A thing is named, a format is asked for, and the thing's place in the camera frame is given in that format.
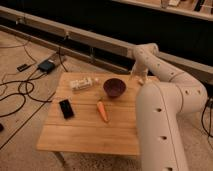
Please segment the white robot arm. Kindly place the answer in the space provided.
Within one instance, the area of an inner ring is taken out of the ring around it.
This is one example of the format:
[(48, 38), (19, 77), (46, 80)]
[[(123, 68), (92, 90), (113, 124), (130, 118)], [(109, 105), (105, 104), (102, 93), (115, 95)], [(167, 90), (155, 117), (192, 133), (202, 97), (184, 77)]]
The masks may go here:
[(142, 78), (136, 97), (136, 126), (142, 171), (189, 171), (177, 117), (200, 111), (204, 85), (160, 59), (155, 43), (133, 47), (132, 73)]

